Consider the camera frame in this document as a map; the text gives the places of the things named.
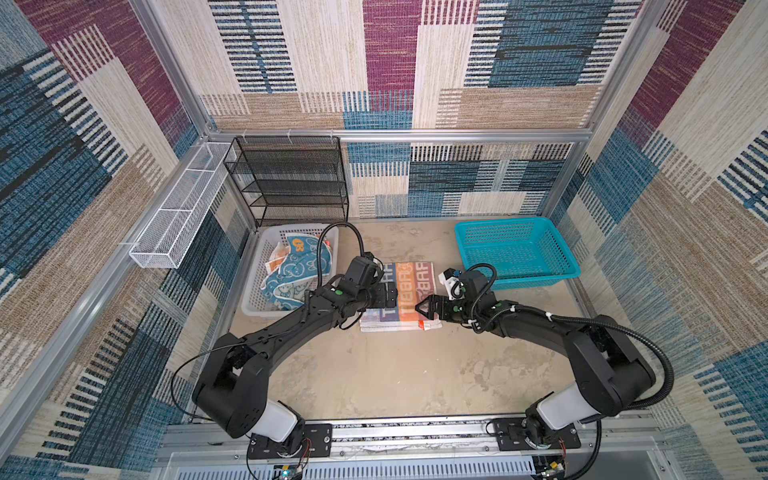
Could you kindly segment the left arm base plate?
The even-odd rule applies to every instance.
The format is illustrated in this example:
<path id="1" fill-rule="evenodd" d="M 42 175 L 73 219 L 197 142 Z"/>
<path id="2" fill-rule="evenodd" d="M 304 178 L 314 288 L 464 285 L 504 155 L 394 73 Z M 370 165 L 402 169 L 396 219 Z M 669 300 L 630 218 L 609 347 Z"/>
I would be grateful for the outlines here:
<path id="1" fill-rule="evenodd" d="M 282 442 L 252 434 L 246 456 L 248 460 L 326 458 L 330 456 L 332 440 L 331 423 L 299 423 Z"/>

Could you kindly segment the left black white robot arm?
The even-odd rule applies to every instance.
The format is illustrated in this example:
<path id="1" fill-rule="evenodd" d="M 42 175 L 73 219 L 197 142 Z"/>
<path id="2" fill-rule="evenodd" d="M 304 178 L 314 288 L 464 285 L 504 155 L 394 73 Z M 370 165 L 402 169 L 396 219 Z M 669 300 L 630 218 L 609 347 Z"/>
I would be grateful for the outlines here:
<path id="1" fill-rule="evenodd" d="M 318 335 L 339 328 L 348 318 L 387 303 L 383 268 L 365 249 L 363 237 L 349 222 L 329 224 L 318 239 L 336 227 L 356 236 L 359 255 L 346 272 L 308 293 L 304 303 L 273 324 L 241 338 L 227 333 L 202 354 L 206 359 L 192 392 L 204 417 L 230 437 L 267 438 L 278 444 L 304 439 L 301 417 L 268 399 L 271 374 L 291 354 Z"/>

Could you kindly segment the white plastic laundry basket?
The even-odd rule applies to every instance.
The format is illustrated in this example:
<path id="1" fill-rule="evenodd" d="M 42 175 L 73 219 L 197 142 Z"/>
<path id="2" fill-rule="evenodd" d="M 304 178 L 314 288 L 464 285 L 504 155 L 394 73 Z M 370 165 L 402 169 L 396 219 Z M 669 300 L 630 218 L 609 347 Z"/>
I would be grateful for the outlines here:
<path id="1" fill-rule="evenodd" d="M 278 318 L 299 307 L 318 286 L 317 271 L 329 280 L 337 270 L 338 230 L 324 224 L 273 226 L 260 234 L 246 279 L 241 310 Z"/>

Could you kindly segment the rabbit print striped towel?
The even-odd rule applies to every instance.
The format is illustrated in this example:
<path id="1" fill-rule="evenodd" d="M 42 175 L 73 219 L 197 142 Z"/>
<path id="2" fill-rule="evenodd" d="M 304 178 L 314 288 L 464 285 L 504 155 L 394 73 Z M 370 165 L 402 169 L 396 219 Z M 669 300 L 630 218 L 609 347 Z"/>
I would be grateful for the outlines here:
<path id="1" fill-rule="evenodd" d="M 442 327 L 439 318 L 429 320 L 416 311 L 416 305 L 436 293 L 437 280 L 431 262 L 389 263 L 384 268 L 383 283 L 397 289 L 393 308 L 367 310 L 359 321 L 366 333 L 429 331 Z"/>

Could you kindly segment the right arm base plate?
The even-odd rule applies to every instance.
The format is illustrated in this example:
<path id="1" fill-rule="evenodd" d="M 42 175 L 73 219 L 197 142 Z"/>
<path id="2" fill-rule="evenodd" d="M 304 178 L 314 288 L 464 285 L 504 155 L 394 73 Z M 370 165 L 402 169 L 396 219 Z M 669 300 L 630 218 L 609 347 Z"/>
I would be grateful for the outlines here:
<path id="1" fill-rule="evenodd" d="M 495 418 L 485 425 L 500 451 L 532 451 L 549 449 L 578 449 L 581 440 L 573 424 L 560 430 L 549 428 L 537 418 Z"/>

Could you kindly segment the teal plastic basket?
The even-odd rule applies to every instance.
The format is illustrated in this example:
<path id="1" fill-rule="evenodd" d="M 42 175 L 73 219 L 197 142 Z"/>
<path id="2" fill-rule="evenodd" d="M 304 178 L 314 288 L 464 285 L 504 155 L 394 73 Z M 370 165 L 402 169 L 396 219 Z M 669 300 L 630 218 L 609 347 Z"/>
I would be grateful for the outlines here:
<path id="1" fill-rule="evenodd" d="M 454 231 L 466 268 L 487 263 L 496 269 L 496 290 L 548 287 L 581 275 L 575 255 L 546 218 L 461 222 Z"/>

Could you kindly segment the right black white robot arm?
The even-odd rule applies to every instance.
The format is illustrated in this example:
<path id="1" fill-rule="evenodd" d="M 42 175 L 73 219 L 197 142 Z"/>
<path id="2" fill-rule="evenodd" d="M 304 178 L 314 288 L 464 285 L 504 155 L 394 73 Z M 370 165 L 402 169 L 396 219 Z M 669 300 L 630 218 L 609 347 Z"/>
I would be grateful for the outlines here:
<path id="1" fill-rule="evenodd" d="M 499 300 L 493 290 L 496 277 L 495 268 L 487 263 L 463 272 L 448 269 L 442 275 L 445 294 L 426 297 L 415 310 L 429 320 L 523 340 L 568 360 L 572 384 L 537 400 L 525 412 L 521 429 L 532 448 L 549 447 L 575 423 L 647 408 L 671 393 L 673 365 L 646 336 L 605 315 L 562 316 Z"/>

